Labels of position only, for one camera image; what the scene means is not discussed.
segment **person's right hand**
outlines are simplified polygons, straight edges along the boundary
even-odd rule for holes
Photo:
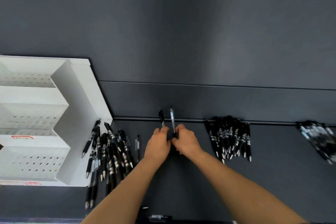
[[[180,154],[191,158],[192,155],[203,151],[194,132],[186,129],[183,124],[178,125],[175,132],[178,133],[179,139],[173,138],[171,141]]]

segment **hand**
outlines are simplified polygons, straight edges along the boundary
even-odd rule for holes
[[[161,166],[170,151],[171,142],[167,141],[168,130],[168,127],[154,130],[154,134],[147,143],[144,159],[149,159],[151,162]]]
[[[179,139],[173,138],[171,141],[180,154],[190,159],[194,154],[203,151],[194,132],[186,129],[183,124],[178,125],[175,132],[178,133]]]

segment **gray panel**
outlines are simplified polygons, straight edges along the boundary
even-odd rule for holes
[[[318,120],[336,124],[336,91],[100,82],[114,116],[212,118],[232,115],[244,120]]]
[[[117,121],[132,146],[141,135],[141,156],[159,122]],[[203,124],[186,124],[201,147],[212,153]],[[235,158],[226,164],[260,184],[309,221],[336,222],[335,167],[314,151],[294,127],[251,126],[253,159]],[[104,187],[100,186],[99,200]],[[0,218],[83,218],[85,188],[0,187]],[[172,149],[155,174],[143,205],[149,214],[175,219],[230,220],[230,215],[201,172]]]
[[[336,89],[334,0],[0,4],[2,53],[87,57],[100,80]]]

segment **white shelf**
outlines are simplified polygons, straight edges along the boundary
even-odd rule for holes
[[[88,185],[81,152],[112,117],[87,59],[0,56],[0,113],[0,184]]]

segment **person's right arm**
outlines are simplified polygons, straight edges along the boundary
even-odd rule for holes
[[[307,223],[287,205],[258,184],[245,178],[203,151],[195,134],[183,124],[172,143],[206,176],[238,224]]]

